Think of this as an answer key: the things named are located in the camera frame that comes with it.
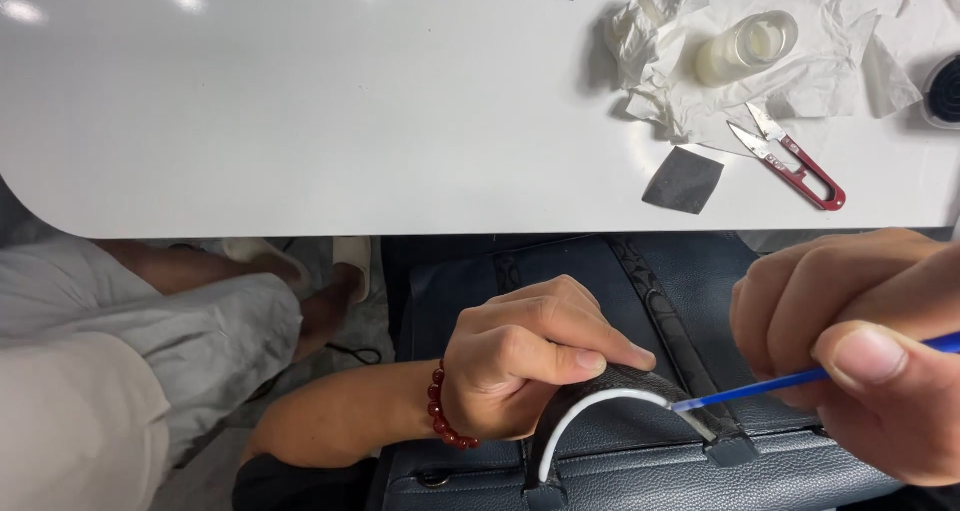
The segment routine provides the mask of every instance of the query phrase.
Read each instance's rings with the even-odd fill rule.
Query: scissors blade
[[[742,126],[734,122],[727,121],[726,124],[729,124],[729,129],[733,130],[733,135],[737,136],[740,142],[747,146],[747,149],[750,149],[750,152],[755,154],[757,158],[766,160],[767,156],[770,155],[770,147],[767,145],[767,140],[745,130]]]
[[[753,115],[756,125],[760,127],[760,132],[763,133],[763,137],[768,141],[779,141],[786,137],[786,130],[777,124],[772,117],[767,115],[765,111],[750,102],[747,102],[747,107],[750,108],[750,113]]]

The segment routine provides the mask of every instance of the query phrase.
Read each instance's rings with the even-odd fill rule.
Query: gray pants
[[[0,250],[0,348],[87,331],[124,341],[171,404],[168,464],[291,363],[302,319],[273,274],[162,296],[85,239]]]

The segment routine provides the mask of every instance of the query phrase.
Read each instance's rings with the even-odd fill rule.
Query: hand
[[[481,440],[529,436],[560,385],[600,375],[607,361],[641,370],[657,361],[611,327],[569,276],[462,311],[443,359],[443,413]]]
[[[894,229],[828,237],[758,260],[734,288],[730,324],[758,378],[816,357],[832,382],[788,403],[902,481],[960,481],[960,356],[917,342],[960,329],[960,247]]]

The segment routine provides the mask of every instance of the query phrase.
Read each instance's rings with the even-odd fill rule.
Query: red beaded bracelet
[[[444,407],[439,403],[440,390],[444,386],[444,360],[439,360],[439,368],[433,371],[433,383],[426,390],[426,395],[430,397],[430,403],[426,406],[426,413],[433,418],[433,429],[437,434],[443,437],[443,442],[447,445],[453,445],[460,450],[466,450],[468,447],[475,449],[480,446],[480,440],[476,438],[467,438],[457,434],[457,431],[450,427],[444,415]]]

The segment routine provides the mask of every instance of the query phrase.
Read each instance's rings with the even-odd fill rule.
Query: red bead
[[[444,418],[438,417],[437,419],[433,419],[433,431],[437,434],[442,436],[448,428],[450,428],[450,425],[447,424]]]

